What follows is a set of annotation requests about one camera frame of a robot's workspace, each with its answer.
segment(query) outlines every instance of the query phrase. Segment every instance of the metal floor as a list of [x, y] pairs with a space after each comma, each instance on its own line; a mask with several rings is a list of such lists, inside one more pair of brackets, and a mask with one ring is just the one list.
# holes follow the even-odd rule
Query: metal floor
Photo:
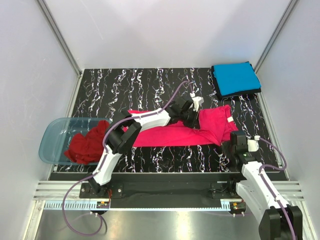
[[[71, 222], [84, 211], [67, 212]], [[69, 230], [61, 210], [44, 210], [36, 240], [259, 240], [253, 215], [232, 217], [227, 212], [109, 211], [102, 215], [107, 223], [100, 233], [79, 236]], [[100, 221], [84, 216], [71, 224], [83, 233], [95, 232]]]

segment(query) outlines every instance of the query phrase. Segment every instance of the cable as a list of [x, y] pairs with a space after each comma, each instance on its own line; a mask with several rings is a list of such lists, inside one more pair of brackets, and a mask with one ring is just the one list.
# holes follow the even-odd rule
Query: cable
[[79, 235], [81, 235], [81, 236], [84, 236], [84, 237], [91, 237], [91, 236], [96, 235], [98, 232], [100, 232], [100, 230], [101, 230], [101, 228], [102, 228], [102, 224], [103, 224], [103, 217], [100, 216], [99, 214], [96, 214], [96, 216], [98, 216], [98, 217], [100, 218], [100, 226], [99, 226], [99, 228], [98, 228], [97, 231], [95, 231], [95, 232], [93, 232], [93, 233], [82, 233], [82, 232], [74, 229], [74, 228], [71, 226], [71, 224], [68, 222], [67, 216], [66, 216], [66, 210], [65, 210], [65, 202], [66, 202], [66, 199], [67, 199], [68, 194], [71, 192], [71, 190], [72, 190], [75, 186], [77, 186], [77, 185], [78, 185], [79, 183], [81, 183], [82, 181], [86, 181], [86, 180], [89, 180], [89, 179], [93, 178], [93, 177], [94, 177], [95, 175], [97, 175], [97, 174], [98, 174], [98, 173], [92, 174], [92, 175], [90, 175], [90, 176], [85, 177], [84, 179], [81, 179], [81, 180], [77, 181], [75, 184], [72, 185], [72, 187], [69, 188], [69, 190], [66, 192], [66, 194], [64, 195], [63, 200], [62, 200], [62, 215], [63, 215], [63, 219], [64, 219], [64, 221], [65, 221], [65, 224], [68, 226], [68, 228], [69, 228], [71, 231], [73, 231], [74, 233], [79, 234]]
[[[152, 112], [152, 113], [149, 113], [149, 114], [145, 114], [145, 115], [142, 115], [142, 116], [131, 116], [131, 117], [128, 117], [128, 118], [125, 118], [125, 119], [122, 119], [118, 122], [116, 122], [112, 127], [110, 127], [108, 129], [108, 131], [106, 132], [106, 134], [104, 135], [103, 137], [103, 141], [102, 141], [102, 145], [103, 145], [103, 148], [105, 149], [106, 153], [108, 153], [108, 149], [107, 149], [107, 145], [105, 144], [106, 142], [106, 139], [108, 138], [110, 132], [115, 129], [117, 126], [119, 126], [120, 124], [126, 122], [126, 121], [129, 121], [129, 120], [132, 120], [132, 119], [139, 119], [139, 118], [145, 118], [145, 117], [149, 117], [149, 116], [153, 116], [153, 115], [156, 115], [156, 114], [160, 114], [163, 110], [165, 110], [169, 104], [172, 102], [172, 100], [175, 98], [175, 96], [177, 95], [178, 91], [180, 90], [180, 88], [182, 87], [183, 84], [188, 84], [189, 87], [190, 87], [190, 90], [191, 92], [193, 92], [193, 88], [192, 88], [192, 85], [189, 81], [183, 81], [179, 84], [179, 86], [177, 87], [177, 89], [175, 90], [175, 92], [173, 93], [172, 97], [170, 98], [170, 100], [166, 103], [166, 105], [164, 105], [163, 108], [161, 108], [159, 111], [156, 111], [156, 112]], [[100, 216], [99, 214], [96, 214], [96, 216], [98, 216], [100, 218], [100, 227], [98, 228], [97, 231], [93, 232], [93, 233], [82, 233], [82, 232], [79, 232], [78, 230], [74, 229], [71, 224], [68, 222], [68, 219], [67, 219], [67, 216], [66, 216], [66, 211], [65, 211], [65, 202], [66, 202], [66, 199], [67, 199], [67, 196], [68, 194], [71, 192], [71, 190], [76, 186], [78, 185], [79, 183], [83, 182], [83, 181], [86, 181], [86, 180], [89, 180], [91, 178], [93, 178], [95, 175], [97, 175], [100, 170], [102, 169], [105, 161], [106, 161], [106, 158], [107, 158], [107, 155], [104, 156], [104, 158], [102, 159], [102, 162], [100, 164], [100, 167], [97, 169], [97, 172], [90, 175], [90, 176], [87, 176], [79, 181], [77, 181], [75, 184], [72, 185], [72, 187], [70, 187], [70, 189], [66, 192], [66, 194], [64, 195], [63, 197], [63, 200], [62, 200], [62, 215], [63, 215], [63, 219], [65, 221], [65, 224], [68, 226], [68, 228], [73, 231], [74, 233], [76, 234], [79, 234], [81, 236], [85, 236], [85, 237], [91, 237], [91, 236], [94, 236], [96, 235], [102, 228], [102, 224], [104, 222], [104, 218], [102, 216]]]
[[[81, 214], [80, 216], [77, 216], [75, 219], [73, 219], [71, 222], [69, 222], [70, 224], [71, 223], [74, 223], [74, 222], [76, 222], [76, 221], [78, 221], [79, 219], [81, 219], [82, 217], [84, 217], [84, 216], [87, 216], [87, 215], [91, 215], [91, 212], [87, 212], [87, 213], [84, 213], [84, 214]], [[106, 220], [104, 219], [104, 218], [102, 218], [102, 221], [103, 221], [103, 223], [104, 223], [104, 225], [105, 225], [105, 234], [107, 233], [107, 230], [108, 230], [108, 225], [107, 225], [107, 222], [106, 222]], [[64, 227], [62, 227], [62, 228], [58, 228], [58, 229], [52, 229], [51, 228], [51, 230], [52, 231], [55, 231], [55, 232], [61, 232], [61, 231], [63, 231], [64, 229], [66, 229], [68, 226], [67, 225], [65, 225]]]
[[[264, 175], [261, 174], [261, 171], [262, 171], [264, 168], [272, 168], [272, 169], [275, 169], [275, 170], [278, 170], [278, 171], [284, 171], [284, 170], [286, 170], [286, 168], [287, 168], [287, 161], [286, 161], [285, 156], [284, 156], [284, 155], [282, 154], [282, 152], [279, 150], [279, 148], [277, 148], [277, 147], [276, 147], [275, 145], [273, 145], [271, 142], [263, 139], [262, 137], [260, 137], [260, 140], [261, 140], [262, 142], [267, 143], [268, 145], [270, 145], [271, 147], [273, 147], [275, 150], [277, 150], [278, 153], [280, 154], [281, 158], [283, 159], [283, 165], [284, 165], [283, 168], [279, 168], [279, 167], [276, 167], [276, 166], [273, 166], [273, 165], [269, 165], [269, 164], [264, 164], [264, 165], [262, 165], [262, 166], [259, 168], [259, 174], [260, 174], [260, 176], [261, 176], [261, 178], [262, 178], [262, 181], [264, 182], [264, 184], [266, 185], [266, 187], [269, 189], [269, 191], [270, 191], [271, 195], [274, 197], [274, 199], [277, 199], [277, 195], [276, 195], [275, 192], [272, 190], [271, 186], [269, 185], [269, 183], [268, 183], [267, 180], [265, 179]], [[288, 223], [288, 225], [289, 225], [289, 229], [290, 229], [290, 232], [291, 232], [292, 240], [296, 240], [295, 230], [294, 230], [294, 227], [292, 226], [292, 223], [291, 223], [291, 221], [290, 221], [289, 215], [288, 215], [285, 207], [283, 206], [283, 204], [281, 203], [280, 200], [277, 200], [276, 202], [279, 204], [281, 210], [283, 211], [283, 214], [284, 214], [284, 216], [285, 216], [285, 219], [286, 219], [286, 221], [287, 221], [287, 223]]]

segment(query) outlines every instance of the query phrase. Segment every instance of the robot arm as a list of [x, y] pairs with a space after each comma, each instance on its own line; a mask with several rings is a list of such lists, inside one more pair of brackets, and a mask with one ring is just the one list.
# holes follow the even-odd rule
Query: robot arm
[[232, 132], [230, 139], [229, 152], [237, 168], [241, 169], [241, 173], [246, 178], [236, 183], [235, 191], [246, 202], [257, 220], [261, 240], [292, 239], [282, 207], [293, 226], [296, 239], [302, 240], [301, 210], [297, 206], [291, 206], [280, 195], [265, 170], [260, 171], [263, 164], [250, 153], [259, 149], [258, 139], [247, 140], [243, 131]]
[[119, 158], [122, 154], [130, 151], [140, 132], [155, 127], [164, 127], [178, 121], [182, 121], [186, 127], [199, 128], [199, 108], [204, 100], [199, 96], [190, 96], [187, 99], [178, 97], [164, 110], [159, 108], [139, 114], [130, 114], [127, 111], [120, 112], [109, 128], [125, 118], [137, 118], [118, 125], [106, 139], [107, 151], [103, 150], [98, 166], [93, 172], [94, 177], [89, 180], [93, 190], [98, 193], [101, 186], [110, 182]]

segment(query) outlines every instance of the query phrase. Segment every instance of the clothing tag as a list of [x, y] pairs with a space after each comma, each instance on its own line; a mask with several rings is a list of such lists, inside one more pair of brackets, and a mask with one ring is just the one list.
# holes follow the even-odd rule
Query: clothing tag
[[234, 118], [232, 116], [230, 116], [230, 117], [227, 118], [227, 120], [228, 120], [228, 123], [230, 123], [230, 122], [234, 121]]

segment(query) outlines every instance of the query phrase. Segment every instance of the stainless steel surface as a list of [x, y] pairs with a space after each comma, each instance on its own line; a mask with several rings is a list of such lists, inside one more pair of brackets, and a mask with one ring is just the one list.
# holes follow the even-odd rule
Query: stainless steel surface
[[72, 55], [64, 37], [62, 36], [57, 24], [56, 24], [56, 21], [54, 19], [54, 17], [52, 16], [47, 4], [46, 4], [46, 1], [45, 0], [36, 0], [37, 3], [39, 4], [39, 7], [41, 9], [41, 11], [43, 12], [50, 28], [52, 29], [57, 41], [59, 42], [65, 56], [68, 58], [71, 66], [73, 67], [75, 73], [80, 76], [81, 74], [81, 69], [79, 68], [78, 64], [77, 64], [77, 61], [75, 60], [74, 56]]
[[283, 27], [285, 26], [286, 22], [288, 21], [291, 13], [293, 12], [293, 10], [295, 9], [297, 3], [299, 2], [299, 0], [291, 0], [288, 4], [288, 6], [286, 7], [278, 25], [276, 26], [274, 32], [271, 35], [271, 38], [269, 39], [267, 45], [265, 46], [261, 57], [259, 58], [257, 64], [254, 67], [254, 71], [257, 73], [261, 67], [261, 65], [264, 63], [270, 49], [272, 48], [274, 42], [276, 41], [277, 37], [279, 36], [281, 30], [283, 29]]
[[[86, 211], [68, 211], [70, 221]], [[132, 212], [110, 211], [102, 215], [107, 223], [99, 234], [79, 236], [68, 228], [61, 211], [44, 210], [36, 240], [259, 240], [258, 224], [253, 215], [233, 218], [206, 212]], [[93, 233], [98, 218], [87, 215], [72, 223], [84, 233]]]

